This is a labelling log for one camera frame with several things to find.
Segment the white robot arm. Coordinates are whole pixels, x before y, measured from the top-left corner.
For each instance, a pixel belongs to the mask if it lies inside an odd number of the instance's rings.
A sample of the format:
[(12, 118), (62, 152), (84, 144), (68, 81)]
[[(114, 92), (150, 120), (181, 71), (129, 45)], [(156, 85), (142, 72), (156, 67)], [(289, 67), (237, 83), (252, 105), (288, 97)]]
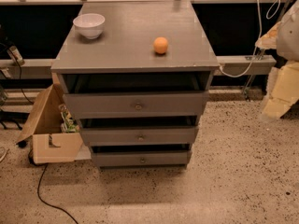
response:
[(287, 60), (281, 68), (271, 69), (262, 101), (261, 120), (280, 119), (299, 101), (299, 1), (255, 45), (275, 49)]

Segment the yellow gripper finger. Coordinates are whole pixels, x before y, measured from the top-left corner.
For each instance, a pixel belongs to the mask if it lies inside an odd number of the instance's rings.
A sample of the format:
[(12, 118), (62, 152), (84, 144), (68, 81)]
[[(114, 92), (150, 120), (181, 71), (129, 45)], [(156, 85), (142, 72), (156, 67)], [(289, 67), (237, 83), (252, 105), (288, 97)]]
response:
[(273, 67), (268, 75), (266, 95), (261, 104), (261, 120), (274, 121), (299, 101), (299, 62), (287, 61)]
[(266, 34), (262, 35), (255, 43), (255, 46), (259, 49), (276, 49), (278, 28), (280, 21), (277, 22)]

